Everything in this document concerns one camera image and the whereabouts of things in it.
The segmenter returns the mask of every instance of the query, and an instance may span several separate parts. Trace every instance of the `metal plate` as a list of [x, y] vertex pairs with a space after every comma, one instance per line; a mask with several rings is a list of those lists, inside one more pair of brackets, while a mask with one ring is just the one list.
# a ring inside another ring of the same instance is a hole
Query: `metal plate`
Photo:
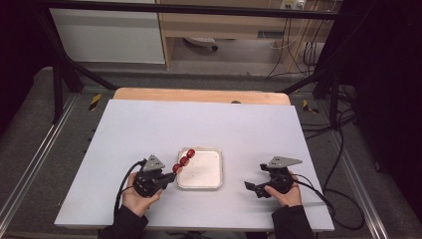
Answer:
[[187, 150], [195, 149], [195, 156], [190, 159], [183, 171], [177, 175], [177, 184], [185, 189], [215, 189], [223, 183], [223, 158], [221, 150], [215, 147], [183, 147], [179, 157]]

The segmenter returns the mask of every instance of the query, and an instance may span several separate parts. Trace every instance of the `red fruit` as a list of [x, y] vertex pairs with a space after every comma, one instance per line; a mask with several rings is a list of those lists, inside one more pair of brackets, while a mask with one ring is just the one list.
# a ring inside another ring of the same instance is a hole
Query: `red fruit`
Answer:
[[182, 156], [182, 158], [180, 158], [180, 165], [187, 166], [187, 164], [189, 164], [189, 158], [187, 158], [187, 156]]
[[174, 164], [173, 166], [173, 172], [176, 174], [179, 174], [180, 172], [182, 172], [183, 167], [182, 165], [180, 165], [179, 163]]
[[192, 158], [194, 155], [195, 155], [195, 150], [193, 150], [192, 148], [190, 148], [186, 153], [187, 158]]

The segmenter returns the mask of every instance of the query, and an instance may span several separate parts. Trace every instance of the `hand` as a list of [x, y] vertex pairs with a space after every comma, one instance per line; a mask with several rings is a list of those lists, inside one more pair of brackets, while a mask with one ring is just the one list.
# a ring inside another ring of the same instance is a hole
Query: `hand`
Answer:
[[[131, 173], [128, 180], [127, 180], [127, 187], [133, 186], [134, 177], [136, 176], [136, 172]], [[151, 197], [142, 197], [139, 195], [133, 187], [125, 190], [123, 192], [123, 201], [122, 204], [127, 207], [130, 211], [136, 214], [138, 217], [143, 216], [146, 210], [149, 209], [149, 206], [158, 201], [159, 196], [161, 195], [162, 189], [158, 190], [153, 196]]]
[[[292, 178], [294, 180], [298, 180], [298, 178], [294, 175], [292, 175]], [[293, 206], [302, 205], [301, 190], [299, 189], [299, 185], [296, 182], [293, 183], [292, 188], [286, 194], [280, 193], [279, 191], [277, 191], [276, 189], [274, 189], [273, 187], [269, 185], [265, 186], [264, 189], [268, 193], [270, 193], [270, 195], [277, 198], [277, 200], [279, 200], [282, 206], [288, 205], [290, 207], [293, 207]]]

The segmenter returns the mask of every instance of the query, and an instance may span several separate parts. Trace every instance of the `yellow and black tape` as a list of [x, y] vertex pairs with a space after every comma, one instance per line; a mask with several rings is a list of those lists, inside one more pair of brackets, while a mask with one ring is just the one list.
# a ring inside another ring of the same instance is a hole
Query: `yellow and black tape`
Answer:
[[102, 94], [96, 94], [93, 97], [93, 100], [91, 101], [91, 104], [90, 104], [90, 108], [88, 109], [89, 111], [93, 111], [96, 109], [97, 104], [99, 103], [101, 97], [102, 97]]
[[314, 114], [319, 114], [318, 109], [313, 109], [313, 108], [310, 108], [310, 106], [308, 106], [307, 100], [304, 100], [304, 112], [312, 112]]

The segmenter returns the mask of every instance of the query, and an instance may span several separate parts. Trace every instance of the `black sleeve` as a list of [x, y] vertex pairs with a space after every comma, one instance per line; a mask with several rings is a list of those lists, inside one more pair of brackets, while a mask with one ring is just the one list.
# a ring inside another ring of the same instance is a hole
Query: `black sleeve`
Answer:
[[122, 206], [114, 219], [112, 226], [103, 229], [102, 239], [138, 239], [148, 220], [145, 216], [138, 217], [127, 207]]
[[272, 214], [277, 239], [313, 239], [314, 233], [303, 206], [284, 206]]

